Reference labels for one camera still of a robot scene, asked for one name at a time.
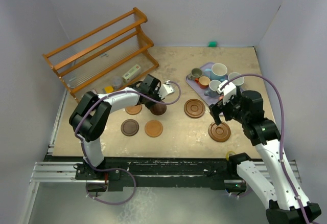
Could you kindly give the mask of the large light blue mug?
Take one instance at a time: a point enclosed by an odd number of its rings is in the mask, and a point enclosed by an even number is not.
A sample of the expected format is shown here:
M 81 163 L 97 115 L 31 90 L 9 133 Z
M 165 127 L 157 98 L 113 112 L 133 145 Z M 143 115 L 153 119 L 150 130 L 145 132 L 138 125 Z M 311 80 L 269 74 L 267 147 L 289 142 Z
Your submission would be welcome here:
M 211 68 L 203 71 L 203 74 L 210 80 L 224 81 L 227 75 L 227 67 L 222 63 L 215 63 Z

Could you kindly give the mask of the ringed brown coaster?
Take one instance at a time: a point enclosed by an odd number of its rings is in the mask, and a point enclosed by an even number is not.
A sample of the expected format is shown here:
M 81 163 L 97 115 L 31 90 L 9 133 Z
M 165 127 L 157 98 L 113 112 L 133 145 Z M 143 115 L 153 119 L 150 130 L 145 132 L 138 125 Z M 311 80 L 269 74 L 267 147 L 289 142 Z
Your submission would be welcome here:
M 219 125 L 213 122 L 208 128 L 208 134 L 216 142 L 226 142 L 231 136 L 231 130 L 225 122 Z
M 184 112 L 191 118 L 200 118 L 204 115 L 205 106 L 203 102 L 198 99 L 189 99 L 184 104 Z

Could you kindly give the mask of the dark walnut coaster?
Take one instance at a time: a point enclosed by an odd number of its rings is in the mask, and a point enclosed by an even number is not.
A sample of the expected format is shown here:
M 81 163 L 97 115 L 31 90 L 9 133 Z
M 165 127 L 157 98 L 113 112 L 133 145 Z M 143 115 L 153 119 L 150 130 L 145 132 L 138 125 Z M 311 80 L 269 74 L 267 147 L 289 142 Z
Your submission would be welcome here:
M 150 112 L 155 116 L 161 116 L 167 111 L 167 105 L 165 103 L 155 103 L 151 108 Z
M 139 131 L 139 124 L 134 119 L 127 119 L 121 124 L 121 132 L 126 136 L 133 136 Z

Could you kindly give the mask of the light wooden coaster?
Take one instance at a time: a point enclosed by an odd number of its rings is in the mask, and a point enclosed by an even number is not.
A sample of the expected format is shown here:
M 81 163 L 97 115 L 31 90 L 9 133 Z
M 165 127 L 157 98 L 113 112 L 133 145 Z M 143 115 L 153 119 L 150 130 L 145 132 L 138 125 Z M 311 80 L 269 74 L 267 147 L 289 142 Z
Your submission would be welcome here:
M 145 133 L 150 137 L 158 137 L 163 132 L 163 125 L 158 120 L 151 120 L 145 125 Z
M 137 115 L 142 111 L 142 105 L 127 106 L 125 112 L 130 115 Z

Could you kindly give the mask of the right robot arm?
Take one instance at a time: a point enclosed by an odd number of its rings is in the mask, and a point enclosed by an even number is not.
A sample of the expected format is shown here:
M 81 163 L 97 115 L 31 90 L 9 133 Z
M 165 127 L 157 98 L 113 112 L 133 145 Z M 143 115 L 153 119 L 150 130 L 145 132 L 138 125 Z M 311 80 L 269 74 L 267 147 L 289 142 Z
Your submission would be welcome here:
M 242 178 L 262 201 L 269 223 L 313 223 L 321 215 L 319 204 L 313 203 L 303 192 L 282 147 L 281 134 L 274 121 L 265 117 L 263 98 L 257 91 L 243 91 L 230 83 L 216 89 L 221 99 L 210 105 L 210 114 L 217 125 L 220 114 L 226 121 L 242 125 L 245 136 L 261 156 L 267 179 L 255 168 L 246 153 L 229 158 L 227 173 Z

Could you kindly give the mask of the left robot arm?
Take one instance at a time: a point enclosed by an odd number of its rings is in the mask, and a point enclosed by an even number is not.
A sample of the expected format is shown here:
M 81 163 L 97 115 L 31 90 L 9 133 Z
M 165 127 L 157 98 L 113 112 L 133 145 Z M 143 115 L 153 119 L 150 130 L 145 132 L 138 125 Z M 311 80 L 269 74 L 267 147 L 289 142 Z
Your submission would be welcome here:
M 161 81 L 147 75 L 143 81 L 110 94 L 86 92 L 72 115 L 69 124 L 80 140 L 85 170 L 94 179 L 105 174 L 105 158 L 101 151 L 100 136 L 104 132 L 109 115 L 128 106 L 143 104 L 148 109 L 159 104 L 165 95 Z

